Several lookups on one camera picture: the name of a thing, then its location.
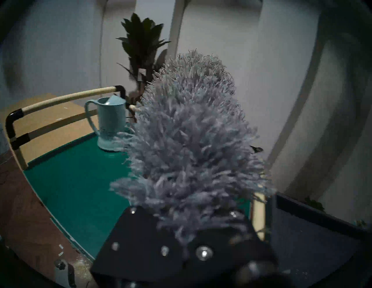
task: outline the green table surface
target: green table surface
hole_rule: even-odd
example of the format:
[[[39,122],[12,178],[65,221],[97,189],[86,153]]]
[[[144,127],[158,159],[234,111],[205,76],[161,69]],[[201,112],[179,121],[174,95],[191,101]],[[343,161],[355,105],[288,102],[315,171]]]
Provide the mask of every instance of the green table surface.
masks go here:
[[[31,161],[24,171],[51,220],[90,260],[129,206],[109,191],[112,181],[128,176],[127,158],[122,152],[101,150],[92,133]],[[249,216],[250,203],[241,208]]]

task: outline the microfiber duster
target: microfiber duster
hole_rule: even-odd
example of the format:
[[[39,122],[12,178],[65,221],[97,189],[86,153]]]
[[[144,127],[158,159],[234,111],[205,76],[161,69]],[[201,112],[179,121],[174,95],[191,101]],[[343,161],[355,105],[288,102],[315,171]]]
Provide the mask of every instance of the microfiber duster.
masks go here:
[[[221,61],[196,51],[169,60],[137,104],[138,122],[121,133],[132,175],[111,184],[132,206],[158,217],[186,246],[199,230],[233,227],[238,200],[272,195],[257,138]]]

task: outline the watering can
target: watering can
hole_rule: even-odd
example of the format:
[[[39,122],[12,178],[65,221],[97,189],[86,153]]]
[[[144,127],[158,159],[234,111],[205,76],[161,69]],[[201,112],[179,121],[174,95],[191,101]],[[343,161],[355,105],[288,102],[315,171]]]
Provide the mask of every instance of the watering can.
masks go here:
[[[97,105],[99,130],[90,118],[88,110],[90,103]],[[98,136],[98,147],[106,151],[118,151],[120,144],[115,141],[114,137],[118,132],[123,132],[126,127],[125,100],[113,95],[98,100],[88,100],[84,107],[88,122]]]

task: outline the wooden stick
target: wooden stick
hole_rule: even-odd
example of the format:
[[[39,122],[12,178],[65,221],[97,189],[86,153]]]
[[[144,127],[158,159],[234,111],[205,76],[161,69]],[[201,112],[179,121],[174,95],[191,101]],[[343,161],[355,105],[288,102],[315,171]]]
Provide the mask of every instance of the wooden stick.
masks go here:
[[[97,115],[97,109],[92,110],[92,111],[89,111],[89,113],[90,113],[90,116]],[[87,117],[87,114],[85,112],[83,112],[83,113],[80,113],[80,114],[77,114],[77,115],[74,115],[74,116],[71,116],[71,117],[62,119],[60,121],[51,123],[49,125],[46,125],[44,127],[41,127],[41,128],[36,129],[34,131],[31,131],[31,132],[28,133],[28,136],[30,137],[30,140],[32,140],[32,139],[35,139],[36,137],[39,137],[41,135],[44,135],[44,134],[50,132],[50,131],[53,131],[53,130],[58,129],[58,128],[61,128],[61,127],[65,126],[65,125],[74,123],[76,121],[83,120],[86,117]]]
[[[138,109],[136,106],[134,105],[129,105],[129,109],[131,109],[132,111],[136,111],[136,112],[141,112],[140,109]]]
[[[106,87],[106,88],[99,88],[99,89],[77,92],[77,93],[68,94],[68,95],[64,95],[64,96],[59,96],[59,97],[48,99],[48,100],[45,100],[45,101],[42,101],[42,102],[39,102],[39,103],[32,104],[30,106],[22,108],[22,111],[23,111],[24,115],[27,115],[27,114],[33,113],[35,111],[39,111],[39,110],[42,110],[44,108],[51,107],[51,106],[54,106],[54,105],[57,105],[57,104],[65,103],[65,102],[80,99],[80,98],[85,98],[85,97],[88,97],[88,96],[111,93],[111,92],[115,92],[115,91],[116,91],[116,87],[112,86],[112,87]]]
[[[13,152],[14,152],[14,156],[15,156],[21,170],[22,171],[26,170],[28,166],[27,166],[27,163],[26,163],[25,159],[23,158],[21,150],[20,149],[13,150]]]
[[[256,193],[256,196],[259,197],[261,200],[265,200],[265,196],[261,193]],[[254,230],[260,231],[265,228],[265,204],[260,201],[253,201],[253,217],[252,217],[252,225]],[[265,239],[265,233],[260,232],[257,234],[258,237],[263,241]]]

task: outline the brown floor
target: brown floor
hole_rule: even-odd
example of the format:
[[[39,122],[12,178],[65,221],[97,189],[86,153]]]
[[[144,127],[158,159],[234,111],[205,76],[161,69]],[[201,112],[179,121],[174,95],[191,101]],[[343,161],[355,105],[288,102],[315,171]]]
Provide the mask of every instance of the brown floor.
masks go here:
[[[90,262],[50,220],[10,151],[0,155],[0,235],[19,258],[46,277],[54,280],[54,261],[61,258],[75,267],[78,288],[88,281],[87,287],[97,287],[89,273]]]

